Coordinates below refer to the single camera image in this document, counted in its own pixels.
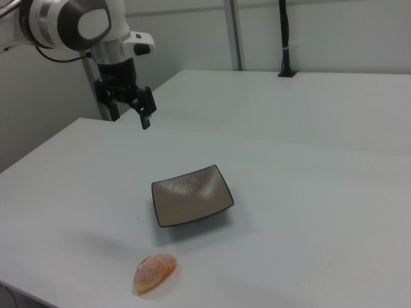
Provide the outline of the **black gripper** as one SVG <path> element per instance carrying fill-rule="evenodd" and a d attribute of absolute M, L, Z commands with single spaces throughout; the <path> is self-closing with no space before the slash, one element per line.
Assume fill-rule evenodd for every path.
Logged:
<path fill-rule="evenodd" d="M 100 78 L 94 81 L 97 102 L 105 105 L 112 121 L 120 118 L 116 101 L 129 103 L 138 114 L 142 129 L 150 127 L 150 117 L 157 110 L 152 90 L 138 88 L 134 59 L 117 64 L 98 64 Z"/>

